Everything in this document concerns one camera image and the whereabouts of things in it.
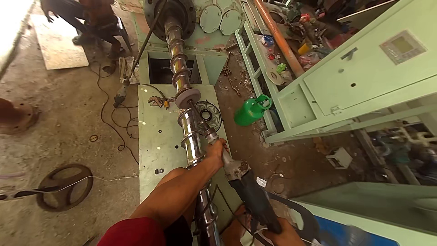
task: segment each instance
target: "white wire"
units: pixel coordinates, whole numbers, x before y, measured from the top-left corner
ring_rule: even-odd
[[[255,231],[254,234],[257,234],[257,233],[259,233],[259,232],[261,232],[261,231],[263,231],[263,230],[267,230],[267,227],[263,227],[263,228],[261,228],[261,229],[258,229],[257,231]],[[303,239],[303,238],[301,238],[301,239],[302,239],[302,241],[308,242],[308,243],[310,243],[310,244],[312,244],[312,245],[319,246],[319,244],[315,244],[315,243],[310,242],[310,241],[308,241],[308,240],[306,240],[306,239]]]
[[[103,178],[101,178],[101,177],[97,177],[97,176],[93,176],[93,175],[91,175],[91,176],[87,176],[87,177],[85,177],[85,178],[83,178],[83,179],[81,179],[81,180],[79,180],[79,181],[76,181],[76,182],[74,182],[74,183],[72,183],[72,184],[70,184],[70,185],[67,185],[66,187],[64,187],[64,188],[62,188],[62,189],[60,189],[60,190],[54,190],[54,191],[30,190],[30,191],[39,192],[39,193],[53,193],[53,192],[59,192],[59,191],[61,191],[61,190],[63,190],[63,189],[66,189],[66,188],[68,188],[68,187],[70,187],[70,186],[72,186],[72,185],[75,185],[75,184],[79,183],[80,181],[82,181],[82,180],[84,180],[84,179],[87,179],[87,178],[90,178],[90,177],[94,177],[94,178],[96,178],[96,179],[101,179],[101,180],[103,180],[103,181],[110,182],[110,181],[116,181],[116,180],[121,180],[121,179],[136,178],[136,177],[139,177],[139,175],[129,176],[129,177],[124,177],[124,176],[123,176],[123,177],[116,178],[116,179],[103,179]]]

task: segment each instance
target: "display screen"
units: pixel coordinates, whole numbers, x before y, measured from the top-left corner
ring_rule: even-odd
[[[397,39],[392,41],[392,44],[401,52],[407,53],[410,50],[414,49],[414,47],[408,43],[404,37],[398,37]]]

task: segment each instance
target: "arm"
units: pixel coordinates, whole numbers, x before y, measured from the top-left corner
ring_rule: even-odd
[[[155,188],[130,218],[149,217],[167,228],[194,201],[199,191],[223,166],[222,153],[226,141],[221,138],[212,145],[205,159],[188,172]]]

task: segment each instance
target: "human hand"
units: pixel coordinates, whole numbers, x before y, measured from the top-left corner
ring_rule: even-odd
[[[59,16],[55,12],[53,12],[52,6],[50,5],[50,3],[47,0],[40,0],[40,2],[41,2],[41,9],[44,12],[44,15],[47,18],[48,22],[50,22],[50,23],[53,22],[53,18],[49,14],[50,11],[53,13],[53,15],[56,18],[59,18]]]
[[[293,226],[285,219],[278,217],[277,220],[282,227],[281,234],[275,234],[270,231],[264,231],[263,235],[270,239],[275,246],[305,246]]]
[[[222,155],[223,148],[229,153],[228,146],[226,145],[226,140],[223,138],[218,139],[214,144],[208,145],[206,150],[206,158],[210,158],[214,162],[217,162],[218,168],[223,166]]]

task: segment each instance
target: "green gas cylinder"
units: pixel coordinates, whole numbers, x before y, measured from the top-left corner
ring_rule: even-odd
[[[264,106],[264,101],[268,100],[269,104]],[[261,94],[257,98],[251,98],[243,103],[243,106],[235,112],[234,121],[239,126],[248,126],[259,118],[263,117],[264,111],[272,106],[272,100],[268,96]]]

